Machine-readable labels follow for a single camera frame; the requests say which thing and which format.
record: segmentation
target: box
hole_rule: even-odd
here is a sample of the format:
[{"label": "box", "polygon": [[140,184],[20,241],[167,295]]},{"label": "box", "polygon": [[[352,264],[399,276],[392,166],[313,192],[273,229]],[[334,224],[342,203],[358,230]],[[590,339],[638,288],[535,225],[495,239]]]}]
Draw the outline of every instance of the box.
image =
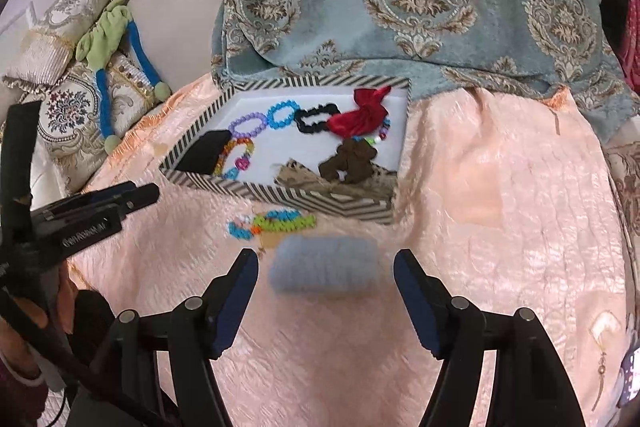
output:
[{"label": "box", "polygon": [[[385,152],[385,155],[379,152],[378,158],[374,159],[374,162],[377,163],[379,158],[386,158],[386,160],[393,162],[393,158],[397,156],[397,162],[399,163],[402,145],[404,144],[406,107],[410,95],[409,79],[354,74],[332,74],[328,76],[308,74],[248,82],[227,87],[219,99],[200,115],[164,158],[160,165],[160,171],[172,183],[185,187],[200,188],[218,194],[228,194],[310,212],[323,212],[332,216],[390,224],[393,218],[392,198],[388,200],[355,198],[343,194],[321,193],[315,190],[303,190],[269,183],[269,179],[273,182],[273,172],[269,169],[273,168],[273,158],[277,157],[277,155],[280,155],[282,163],[285,161],[284,155],[290,155],[291,158],[298,161],[304,155],[315,156],[312,160],[308,160],[310,162],[309,168],[311,168],[311,165],[316,166],[318,157],[322,160],[333,155],[335,147],[340,143],[340,137],[332,133],[305,135],[297,130],[295,124],[287,128],[290,129],[287,131],[289,134],[283,134],[282,130],[267,129],[254,139],[255,152],[254,156],[252,156],[252,165],[247,171],[241,172],[241,176],[246,177],[244,180],[240,179],[240,176],[237,180],[229,180],[218,176],[181,172],[174,169],[190,144],[196,141],[204,132],[212,128],[227,128],[230,120],[251,111],[251,108],[257,103],[264,103],[266,104],[265,107],[269,107],[271,105],[269,98],[273,100],[293,98],[296,101],[300,101],[302,98],[307,101],[307,104],[300,103],[301,107],[308,108],[315,107],[318,103],[334,101],[334,98],[342,100],[340,103],[335,100],[338,103],[338,107],[340,107],[340,104],[344,106],[344,100],[348,97],[353,107],[340,107],[344,112],[345,110],[356,108],[353,102],[354,89],[359,87],[378,89],[385,86],[392,87],[392,91],[383,101],[383,105],[389,110],[391,128],[389,129],[387,140],[382,144],[376,144],[376,147],[378,145],[384,146],[390,152],[389,154]],[[236,108],[240,109],[241,107],[244,109],[234,114]],[[246,126],[249,129],[251,124],[247,123]],[[265,138],[262,136],[267,132],[276,133],[270,135],[272,137],[270,142],[265,142]],[[261,160],[257,162],[255,157],[260,147],[262,147],[260,152]]]}]

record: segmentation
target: purple beaded bracelet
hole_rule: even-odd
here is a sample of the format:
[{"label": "purple beaded bracelet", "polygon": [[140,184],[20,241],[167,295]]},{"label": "purple beaded bracelet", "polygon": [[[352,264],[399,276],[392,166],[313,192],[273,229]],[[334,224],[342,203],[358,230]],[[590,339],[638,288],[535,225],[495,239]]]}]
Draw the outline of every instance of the purple beaded bracelet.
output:
[{"label": "purple beaded bracelet", "polygon": [[[236,131],[236,127],[238,125],[246,121],[253,120],[254,118],[257,118],[257,120],[260,120],[260,125],[256,127],[254,130],[250,132]],[[267,125],[268,125],[268,122],[267,122],[267,117],[265,115],[263,115],[261,112],[251,112],[231,122],[231,125],[229,125],[229,131],[231,131],[231,136],[236,140],[238,138],[255,138],[256,136],[258,136],[258,134],[260,134],[262,131],[264,131],[267,128]]]}]

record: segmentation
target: black cable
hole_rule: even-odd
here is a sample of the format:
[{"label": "black cable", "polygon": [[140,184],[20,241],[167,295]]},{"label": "black cable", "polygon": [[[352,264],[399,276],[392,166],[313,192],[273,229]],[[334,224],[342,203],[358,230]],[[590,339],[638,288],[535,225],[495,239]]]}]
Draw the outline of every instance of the black cable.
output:
[{"label": "black cable", "polygon": [[37,327],[4,289],[0,289],[0,315],[45,359],[55,364],[63,373],[77,378],[90,393],[122,409],[146,427],[174,427],[122,391],[108,386],[104,379],[62,347],[55,337]]},{"label": "black cable", "polygon": [[60,410],[58,411],[58,414],[56,415],[56,417],[49,424],[47,424],[47,427],[53,427],[57,423],[57,421],[62,416],[63,410],[65,410],[65,403],[66,403],[66,387],[62,392],[62,405],[60,405]]}]

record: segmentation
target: gray fuzzy object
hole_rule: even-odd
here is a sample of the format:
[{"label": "gray fuzzy object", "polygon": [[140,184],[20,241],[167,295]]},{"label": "gray fuzzy object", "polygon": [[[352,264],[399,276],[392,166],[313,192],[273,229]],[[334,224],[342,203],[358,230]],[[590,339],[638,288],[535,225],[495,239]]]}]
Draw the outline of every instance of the gray fuzzy object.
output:
[{"label": "gray fuzzy object", "polygon": [[378,246],[359,237],[289,235],[269,272],[278,293],[362,291],[380,279]]}]

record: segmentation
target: green plush foot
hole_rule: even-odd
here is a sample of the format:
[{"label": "green plush foot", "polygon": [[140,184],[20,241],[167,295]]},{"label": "green plush foot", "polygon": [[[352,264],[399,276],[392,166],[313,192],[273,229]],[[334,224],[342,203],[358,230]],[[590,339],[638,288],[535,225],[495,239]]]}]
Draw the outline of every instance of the green plush foot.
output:
[{"label": "green plush foot", "polygon": [[171,96],[171,89],[164,82],[158,82],[154,87],[154,93],[160,102],[164,102]]},{"label": "green plush foot", "polygon": [[122,140],[120,138],[118,138],[114,134],[111,134],[104,140],[104,150],[107,152],[107,154],[111,154],[121,143]]}]

